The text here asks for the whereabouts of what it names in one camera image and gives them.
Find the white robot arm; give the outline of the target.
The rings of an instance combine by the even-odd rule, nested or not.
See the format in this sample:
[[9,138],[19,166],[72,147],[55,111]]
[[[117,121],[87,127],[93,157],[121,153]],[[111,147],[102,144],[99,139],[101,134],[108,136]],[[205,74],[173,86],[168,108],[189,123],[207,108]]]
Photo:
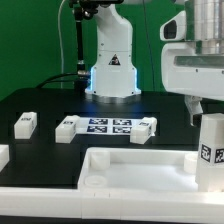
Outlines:
[[[140,1],[150,0],[69,0],[77,19],[97,23],[97,61],[85,90],[89,99],[123,103],[140,96],[132,64],[133,28],[115,9]],[[202,99],[224,101],[224,0],[173,2],[184,9],[160,27],[162,83],[166,91],[184,96],[194,117],[203,112]]]

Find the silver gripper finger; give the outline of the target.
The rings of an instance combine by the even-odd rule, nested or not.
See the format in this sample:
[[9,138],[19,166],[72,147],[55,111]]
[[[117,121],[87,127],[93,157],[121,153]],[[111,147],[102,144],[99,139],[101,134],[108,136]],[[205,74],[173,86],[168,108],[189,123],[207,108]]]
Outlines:
[[201,122],[201,115],[203,114],[201,101],[202,98],[197,96],[186,95],[184,97],[184,102],[190,116],[190,124],[192,126],[198,126]]

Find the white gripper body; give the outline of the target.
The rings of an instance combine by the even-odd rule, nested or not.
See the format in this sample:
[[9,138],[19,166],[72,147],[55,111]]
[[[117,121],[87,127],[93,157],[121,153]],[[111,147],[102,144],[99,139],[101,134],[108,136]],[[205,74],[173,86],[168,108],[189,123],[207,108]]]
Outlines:
[[167,92],[224,101],[224,55],[197,55],[193,43],[169,43],[161,74]]

